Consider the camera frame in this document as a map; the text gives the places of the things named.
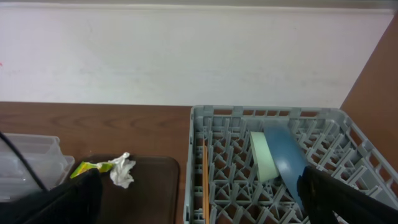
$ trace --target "clear plastic container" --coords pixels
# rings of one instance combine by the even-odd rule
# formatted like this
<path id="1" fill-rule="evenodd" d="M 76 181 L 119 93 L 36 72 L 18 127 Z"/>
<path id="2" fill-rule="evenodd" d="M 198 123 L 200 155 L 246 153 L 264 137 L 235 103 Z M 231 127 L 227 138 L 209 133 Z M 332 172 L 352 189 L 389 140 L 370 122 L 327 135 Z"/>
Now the clear plastic container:
<path id="1" fill-rule="evenodd" d="M 75 163 L 72 156 L 64 156 L 59 138 L 28 134 L 5 134 L 18 148 L 46 188 L 61 184 Z M 4 143 L 0 142 L 0 201 L 8 202 L 39 187 L 23 163 Z"/>

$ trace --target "white paper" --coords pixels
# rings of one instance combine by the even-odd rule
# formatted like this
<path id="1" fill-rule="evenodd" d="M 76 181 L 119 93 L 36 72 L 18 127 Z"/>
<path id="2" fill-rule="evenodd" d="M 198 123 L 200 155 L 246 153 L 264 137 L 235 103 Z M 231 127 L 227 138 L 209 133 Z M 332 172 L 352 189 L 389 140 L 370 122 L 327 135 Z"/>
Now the white paper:
<path id="1" fill-rule="evenodd" d="M 130 175 L 130 169 L 136 165 L 136 162 L 127 159 L 129 156 L 130 153 L 125 152 L 121 157 L 108 161 L 114 164 L 110 175 L 113 184 L 125 189 L 129 187 L 131 182 L 134 182 L 134 179 Z"/>

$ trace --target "wooden surface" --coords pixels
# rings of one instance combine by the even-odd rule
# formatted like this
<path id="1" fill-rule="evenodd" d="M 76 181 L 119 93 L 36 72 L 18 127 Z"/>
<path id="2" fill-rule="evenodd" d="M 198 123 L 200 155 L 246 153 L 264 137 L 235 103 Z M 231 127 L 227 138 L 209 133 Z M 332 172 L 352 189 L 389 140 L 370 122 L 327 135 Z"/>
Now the wooden surface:
<path id="1" fill-rule="evenodd" d="M 341 108 L 398 170 L 398 15 Z"/>
<path id="2" fill-rule="evenodd" d="M 176 223 L 182 223 L 190 107 L 0 103 L 4 133 L 54 135 L 65 155 L 170 156 L 180 165 Z"/>

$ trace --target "white backdrop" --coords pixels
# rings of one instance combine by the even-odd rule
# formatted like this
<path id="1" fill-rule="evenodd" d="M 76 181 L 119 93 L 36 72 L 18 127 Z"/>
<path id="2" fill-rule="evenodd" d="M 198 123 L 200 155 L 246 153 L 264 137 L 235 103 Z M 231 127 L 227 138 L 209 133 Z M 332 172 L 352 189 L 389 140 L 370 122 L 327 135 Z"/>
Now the white backdrop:
<path id="1" fill-rule="evenodd" d="M 340 107 L 392 17 L 0 4 L 0 100 Z"/>

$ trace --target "pale green object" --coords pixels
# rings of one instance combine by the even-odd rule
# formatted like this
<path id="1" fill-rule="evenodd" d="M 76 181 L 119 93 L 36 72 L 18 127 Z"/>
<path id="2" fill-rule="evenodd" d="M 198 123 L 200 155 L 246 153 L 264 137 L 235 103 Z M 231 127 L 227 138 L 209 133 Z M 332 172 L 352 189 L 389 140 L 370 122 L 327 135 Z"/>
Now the pale green object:
<path id="1" fill-rule="evenodd" d="M 259 181 L 264 183 L 278 177 L 279 171 L 272 159 L 264 133 L 250 132 L 250 145 L 254 163 L 258 165 L 257 176 Z"/>

